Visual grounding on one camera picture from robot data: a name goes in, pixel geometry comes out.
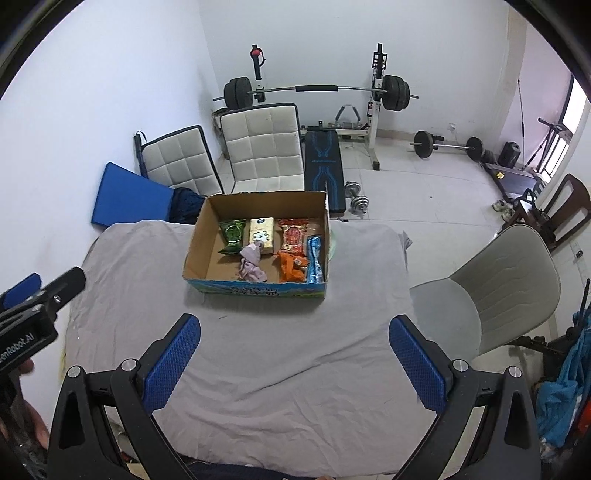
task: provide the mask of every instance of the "white chair backrest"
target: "white chair backrest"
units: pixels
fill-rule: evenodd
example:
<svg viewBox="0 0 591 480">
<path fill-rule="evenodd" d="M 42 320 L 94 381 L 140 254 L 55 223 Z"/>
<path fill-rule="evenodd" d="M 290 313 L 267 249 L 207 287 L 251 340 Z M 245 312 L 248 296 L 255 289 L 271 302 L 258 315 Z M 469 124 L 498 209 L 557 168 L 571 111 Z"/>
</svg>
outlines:
<svg viewBox="0 0 591 480">
<path fill-rule="evenodd" d="M 293 104 L 253 107 L 220 117 L 236 182 L 301 176 L 301 150 L 297 108 Z"/>
<path fill-rule="evenodd" d="M 201 125 L 183 128 L 142 146 L 148 178 L 200 195 L 223 193 Z"/>
<path fill-rule="evenodd" d="M 480 354 L 544 323 L 560 300 L 560 278 L 539 234 L 502 231 L 451 277 L 468 292 L 482 323 Z"/>
</svg>

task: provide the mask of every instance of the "shoe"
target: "shoe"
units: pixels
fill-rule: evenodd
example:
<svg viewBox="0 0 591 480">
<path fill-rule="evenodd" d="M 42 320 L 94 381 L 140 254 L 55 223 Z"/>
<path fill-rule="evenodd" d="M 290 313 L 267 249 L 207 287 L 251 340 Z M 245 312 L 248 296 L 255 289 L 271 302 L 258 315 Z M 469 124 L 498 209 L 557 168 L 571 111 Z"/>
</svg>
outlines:
<svg viewBox="0 0 591 480">
<path fill-rule="evenodd" d="M 505 210 L 508 210 L 510 208 L 511 205 L 509 205 L 504 200 L 497 200 L 495 203 L 492 204 L 492 209 L 496 212 L 504 212 Z"/>
<path fill-rule="evenodd" d="M 501 213 L 501 218 L 503 219 L 504 222 L 508 222 L 509 220 L 511 220 L 511 217 L 513 217 L 515 215 L 515 211 L 509 207 L 508 210 L 505 210 L 503 213 Z"/>
</svg>

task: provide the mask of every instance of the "dumbbell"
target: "dumbbell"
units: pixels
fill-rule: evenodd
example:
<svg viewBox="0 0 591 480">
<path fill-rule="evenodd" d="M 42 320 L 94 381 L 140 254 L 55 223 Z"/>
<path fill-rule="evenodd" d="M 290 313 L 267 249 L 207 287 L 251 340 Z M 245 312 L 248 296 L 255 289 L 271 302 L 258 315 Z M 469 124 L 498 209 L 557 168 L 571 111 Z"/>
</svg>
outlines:
<svg viewBox="0 0 591 480">
<path fill-rule="evenodd" d="M 439 147 L 460 148 L 466 150 L 468 157 L 474 161 L 480 161 L 484 155 L 484 145 L 482 144 L 482 140 L 478 137 L 470 137 L 466 142 L 465 147 L 461 145 L 434 143 L 434 140 L 444 141 L 445 139 L 438 135 L 433 136 L 424 130 L 419 130 L 415 134 L 414 141 L 411 142 L 411 145 L 414 147 L 415 153 L 421 158 L 429 158 L 433 151 L 438 150 Z"/>
<path fill-rule="evenodd" d="M 361 185 L 356 181 L 345 183 L 345 198 L 351 199 L 349 211 L 354 215 L 368 211 L 369 199 L 365 195 L 360 195 L 360 192 Z"/>
</svg>

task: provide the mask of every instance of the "gray bedsheet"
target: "gray bedsheet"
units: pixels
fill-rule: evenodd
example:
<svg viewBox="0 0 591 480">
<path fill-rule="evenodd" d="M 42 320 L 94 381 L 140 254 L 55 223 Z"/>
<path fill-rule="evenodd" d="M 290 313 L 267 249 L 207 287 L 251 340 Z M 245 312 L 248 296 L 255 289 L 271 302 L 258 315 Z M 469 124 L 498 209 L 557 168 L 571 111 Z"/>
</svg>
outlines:
<svg viewBox="0 0 591 480">
<path fill-rule="evenodd" d="M 139 358 L 192 313 L 201 343 L 154 414 L 178 452 L 313 477 L 396 471 L 434 419 L 388 343 L 390 319 L 413 317 L 404 250 L 384 225 L 331 229 L 320 300 L 203 294 L 181 276 L 193 227 L 111 226 L 83 264 L 67 366 L 100 371 Z"/>
</svg>

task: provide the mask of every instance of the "snack package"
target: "snack package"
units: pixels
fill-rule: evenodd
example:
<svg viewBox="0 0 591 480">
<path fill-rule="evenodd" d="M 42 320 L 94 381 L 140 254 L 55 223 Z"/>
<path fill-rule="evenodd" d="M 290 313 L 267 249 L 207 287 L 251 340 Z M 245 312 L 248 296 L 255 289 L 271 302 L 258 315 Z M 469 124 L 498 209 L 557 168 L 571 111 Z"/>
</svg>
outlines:
<svg viewBox="0 0 591 480">
<path fill-rule="evenodd" d="M 263 254 L 273 253 L 273 227 L 275 226 L 275 219 L 273 218 L 253 218 L 251 220 L 251 232 L 249 241 L 254 243 L 256 241 L 262 242 Z"/>
<path fill-rule="evenodd" d="M 281 262 L 281 282 L 305 282 L 308 261 L 304 257 L 296 257 L 287 252 L 277 254 Z"/>
<path fill-rule="evenodd" d="M 308 220 L 305 218 L 290 218 L 279 220 L 279 226 L 283 230 L 283 241 L 280 252 L 286 252 L 296 256 L 304 255 L 304 237 L 308 230 Z"/>
<path fill-rule="evenodd" d="M 308 249 L 308 272 L 306 273 L 306 281 L 308 283 L 322 283 L 324 281 L 322 266 L 320 265 L 321 245 L 322 239 L 319 235 L 310 235 L 306 239 L 306 246 Z"/>
<path fill-rule="evenodd" d="M 226 242 L 228 242 L 219 252 L 224 255 L 239 254 L 244 246 L 242 237 L 244 236 L 246 220 L 223 220 L 219 225 Z"/>
</svg>

